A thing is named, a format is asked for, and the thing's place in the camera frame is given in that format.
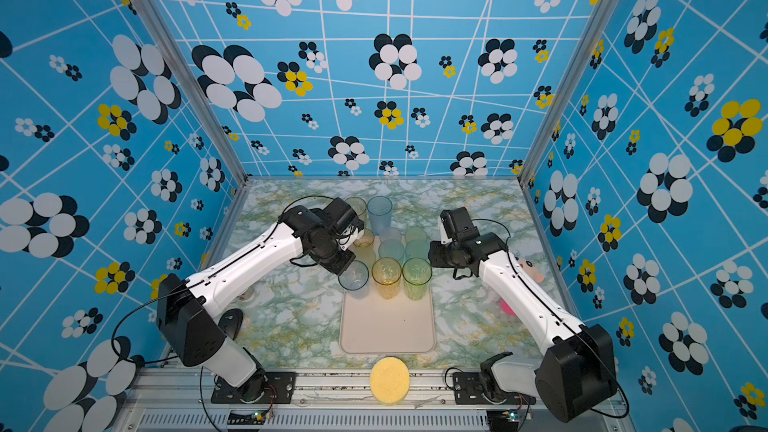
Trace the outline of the tall green-teal glass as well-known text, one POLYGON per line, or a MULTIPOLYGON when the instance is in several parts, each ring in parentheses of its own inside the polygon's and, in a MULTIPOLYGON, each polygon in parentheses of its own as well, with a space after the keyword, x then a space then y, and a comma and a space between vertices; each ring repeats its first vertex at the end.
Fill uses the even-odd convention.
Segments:
POLYGON ((413 258, 420 258, 426 261, 429 261, 429 250, 430 250, 430 241, 429 240, 413 240, 406 244, 405 247, 405 255, 407 260, 411 260, 413 258))

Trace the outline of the small amber glass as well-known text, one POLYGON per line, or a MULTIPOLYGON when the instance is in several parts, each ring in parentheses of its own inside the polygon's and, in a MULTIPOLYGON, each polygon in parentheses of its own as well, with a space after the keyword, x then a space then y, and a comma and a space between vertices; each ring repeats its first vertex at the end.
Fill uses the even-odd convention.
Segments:
POLYGON ((362 235, 354 241, 354 245, 358 248, 365 248, 371 246, 375 241, 375 234, 368 228, 365 228, 362 235))

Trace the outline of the green glass column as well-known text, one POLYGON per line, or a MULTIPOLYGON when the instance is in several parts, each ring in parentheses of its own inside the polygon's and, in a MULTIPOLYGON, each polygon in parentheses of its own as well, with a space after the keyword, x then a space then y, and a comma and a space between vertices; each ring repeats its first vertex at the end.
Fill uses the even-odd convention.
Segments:
POLYGON ((421 300, 429 289, 432 267, 423 258, 411 258, 402 267, 402 278, 406 296, 412 301, 421 300))

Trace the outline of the pale green glass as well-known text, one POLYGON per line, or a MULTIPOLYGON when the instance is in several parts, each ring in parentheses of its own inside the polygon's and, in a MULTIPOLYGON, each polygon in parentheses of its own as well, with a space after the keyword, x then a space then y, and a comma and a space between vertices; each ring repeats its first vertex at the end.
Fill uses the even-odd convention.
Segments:
POLYGON ((407 244, 414 241, 426 241, 427 239, 428 234, 422 227, 411 226, 405 231, 405 241, 407 244))

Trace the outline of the grey-blue glass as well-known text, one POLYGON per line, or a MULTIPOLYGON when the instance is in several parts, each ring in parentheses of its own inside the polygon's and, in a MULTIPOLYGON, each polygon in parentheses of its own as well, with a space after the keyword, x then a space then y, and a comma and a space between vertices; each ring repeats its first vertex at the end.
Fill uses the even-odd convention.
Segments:
POLYGON ((369 292, 369 270, 365 263, 354 260, 349 267, 338 276, 342 291, 354 299, 364 299, 369 292))

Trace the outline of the tall blue glass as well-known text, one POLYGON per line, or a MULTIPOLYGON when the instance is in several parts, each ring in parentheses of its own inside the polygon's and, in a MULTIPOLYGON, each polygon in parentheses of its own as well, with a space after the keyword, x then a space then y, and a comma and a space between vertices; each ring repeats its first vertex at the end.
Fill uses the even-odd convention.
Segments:
POLYGON ((367 202, 367 212, 369 219, 369 228, 375 235, 381 235, 382 232, 391 226, 393 203, 389 197, 375 196, 367 202))

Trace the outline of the small clear glass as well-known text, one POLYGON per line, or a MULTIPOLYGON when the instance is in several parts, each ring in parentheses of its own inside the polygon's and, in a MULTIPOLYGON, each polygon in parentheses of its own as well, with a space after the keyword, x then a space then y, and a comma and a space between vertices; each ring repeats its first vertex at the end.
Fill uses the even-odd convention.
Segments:
POLYGON ((385 227, 384 229, 381 230, 379 239, 381 242, 395 241, 395 242, 401 243, 402 232, 395 227, 385 227))

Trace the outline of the tall teal glass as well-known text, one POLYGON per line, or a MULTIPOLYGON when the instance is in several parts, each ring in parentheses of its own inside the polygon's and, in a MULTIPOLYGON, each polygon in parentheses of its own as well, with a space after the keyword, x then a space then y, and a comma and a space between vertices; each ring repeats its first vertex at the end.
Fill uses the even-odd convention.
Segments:
POLYGON ((405 258, 405 246, 399 240, 389 239, 382 241, 378 247, 380 258, 391 258, 403 263, 405 258))

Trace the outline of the yellow glass column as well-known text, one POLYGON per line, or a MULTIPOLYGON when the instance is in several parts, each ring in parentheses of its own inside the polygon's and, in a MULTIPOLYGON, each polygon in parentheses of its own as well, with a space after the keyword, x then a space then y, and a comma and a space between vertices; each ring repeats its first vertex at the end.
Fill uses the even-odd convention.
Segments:
POLYGON ((383 257, 377 260, 371 271, 371 277, 374 280, 376 289, 384 299, 392 299, 398 295, 401 276, 401 264, 391 257, 383 257))

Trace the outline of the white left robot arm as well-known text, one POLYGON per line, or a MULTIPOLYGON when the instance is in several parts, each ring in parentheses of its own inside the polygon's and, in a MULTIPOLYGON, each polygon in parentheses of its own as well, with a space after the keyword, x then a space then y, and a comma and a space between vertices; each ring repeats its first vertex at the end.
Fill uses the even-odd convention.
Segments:
POLYGON ((216 374, 243 395, 259 395, 265 371, 216 322, 227 306, 273 269, 305 256, 340 275, 355 260, 350 246, 364 221, 341 198, 323 208, 295 205, 266 232, 214 265, 182 279, 160 282, 157 327, 181 363, 216 374))

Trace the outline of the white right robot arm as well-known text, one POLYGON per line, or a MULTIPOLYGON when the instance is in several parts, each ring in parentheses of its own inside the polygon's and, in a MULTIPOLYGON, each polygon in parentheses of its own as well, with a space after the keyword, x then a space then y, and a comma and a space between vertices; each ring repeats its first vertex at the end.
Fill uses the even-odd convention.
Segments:
POLYGON ((568 422, 620 391, 609 334, 599 325, 585 326, 551 299, 498 236, 433 241, 429 261, 436 268, 467 269, 490 286, 543 355, 537 365, 516 361, 507 352, 483 362, 479 377, 488 400, 500 403, 517 394, 535 397, 555 418, 568 422))

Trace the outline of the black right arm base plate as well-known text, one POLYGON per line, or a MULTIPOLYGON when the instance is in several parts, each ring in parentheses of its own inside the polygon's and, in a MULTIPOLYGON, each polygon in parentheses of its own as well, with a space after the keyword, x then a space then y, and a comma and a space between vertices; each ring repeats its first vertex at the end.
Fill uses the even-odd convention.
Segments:
POLYGON ((500 392, 491 397, 483 389, 479 372, 453 371, 449 374, 448 385, 457 405, 525 407, 536 405, 538 401, 536 397, 512 392, 500 392))

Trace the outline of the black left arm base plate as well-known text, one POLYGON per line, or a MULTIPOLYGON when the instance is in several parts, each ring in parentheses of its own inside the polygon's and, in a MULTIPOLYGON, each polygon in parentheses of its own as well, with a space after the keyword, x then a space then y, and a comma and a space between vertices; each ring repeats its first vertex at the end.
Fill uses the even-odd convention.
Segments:
POLYGON ((298 375, 294 371, 267 371, 249 383, 235 388, 224 379, 216 378, 210 398, 213 404, 285 405, 292 402, 298 375))

